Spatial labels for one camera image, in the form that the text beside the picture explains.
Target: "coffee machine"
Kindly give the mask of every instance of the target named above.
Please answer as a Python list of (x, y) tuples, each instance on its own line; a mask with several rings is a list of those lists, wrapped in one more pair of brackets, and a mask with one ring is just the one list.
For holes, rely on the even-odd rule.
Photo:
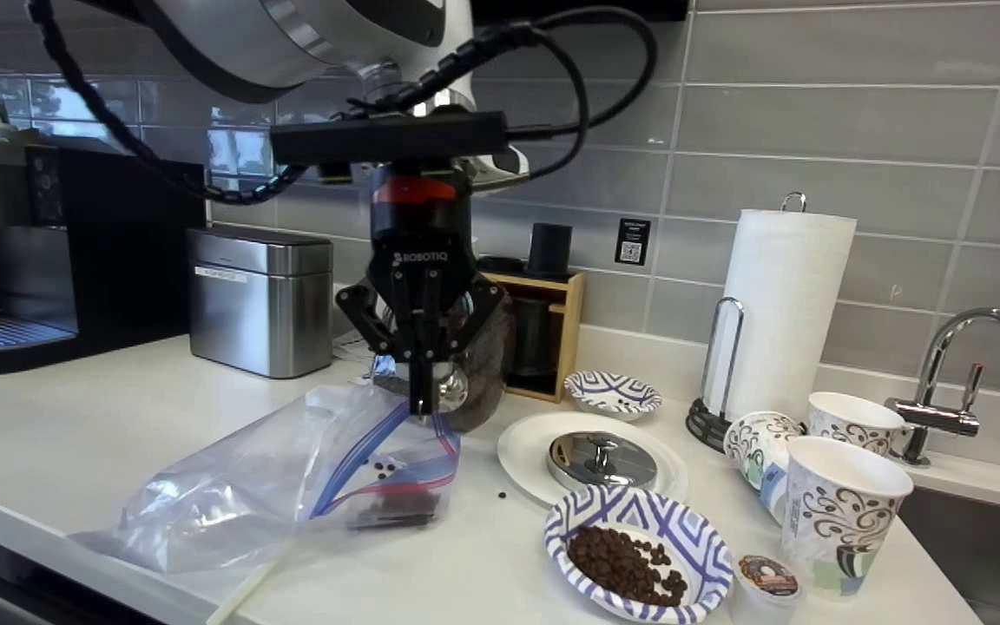
[[(163, 170), (201, 181), (191, 163)], [(0, 198), (0, 372), (188, 333), (201, 198), (80, 146), (0, 146)]]

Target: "sink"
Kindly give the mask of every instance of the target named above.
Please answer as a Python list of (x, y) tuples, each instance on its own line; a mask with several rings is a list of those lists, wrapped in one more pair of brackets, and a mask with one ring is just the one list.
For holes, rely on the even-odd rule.
[(1000, 507), (917, 490), (903, 521), (986, 625), (1000, 625)]

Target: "kitchen faucet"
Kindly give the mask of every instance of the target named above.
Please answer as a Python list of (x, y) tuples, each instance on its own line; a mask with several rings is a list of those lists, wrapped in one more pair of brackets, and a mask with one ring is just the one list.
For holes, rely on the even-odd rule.
[(951, 316), (934, 337), (931, 347), (924, 354), (920, 365), (920, 382), (917, 382), (917, 396), (913, 399), (889, 399), (885, 406), (892, 406), (903, 420), (917, 424), (903, 458), (920, 465), (920, 451), (924, 451), (924, 427), (938, 427), (938, 431), (951, 431), (951, 434), (965, 434), (976, 438), (979, 434), (979, 417), (972, 413), (976, 399), (979, 399), (979, 378), (983, 378), (983, 365), (972, 365), (965, 392), (962, 392), (962, 406), (934, 406), (934, 392), (938, 392), (938, 372), (944, 361), (944, 351), (951, 347), (951, 340), (969, 330), (976, 319), (997, 319), (1000, 323), (1000, 309), (965, 309), (958, 316)]

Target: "stainless steel canister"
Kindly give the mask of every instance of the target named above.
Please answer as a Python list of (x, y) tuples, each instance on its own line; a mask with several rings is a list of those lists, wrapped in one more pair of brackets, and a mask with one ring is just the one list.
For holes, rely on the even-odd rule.
[(257, 229), (191, 233), (191, 354), (267, 378), (333, 361), (333, 247)]

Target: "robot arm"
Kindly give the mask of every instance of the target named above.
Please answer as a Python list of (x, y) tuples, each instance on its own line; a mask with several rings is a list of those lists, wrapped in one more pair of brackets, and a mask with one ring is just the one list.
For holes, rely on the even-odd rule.
[[(56, 28), (49, 0), (28, 0), (45, 49), (66, 83), (111, 135), (146, 163), (156, 160), (83, 80)], [(476, 271), (469, 247), (469, 194), (559, 170), (583, 132), (628, 108), (653, 76), (656, 45), (642, 17), (615, 7), (569, 10), (472, 35), (469, 0), (90, 0), (149, 24), (163, 45), (208, 87), (240, 101), (271, 101), (333, 69), (354, 69), (375, 90), (337, 122), (271, 128), (285, 170), (253, 194), (201, 191), (212, 201), (260, 201), (306, 167), (368, 167), (372, 264), (365, 281), (340, 292), (340, 309), (375, 354), (406, 365), (410, 410), (434, 413), (434, 365), (448, 365), (493, 316), (500, 292)], [(628, 24), (649, 63), (622, 101), (590, 115), (576, 63), (549, 38), (566, 24)], [(469, 69), (524, 45), (545, 45), (576, 94), (576, 122), (507, 128), (503, 115), (472, 111)], [(500, 174), (490, 153), (514, 139), (573, 135), (569, 153), (535, 174)]]

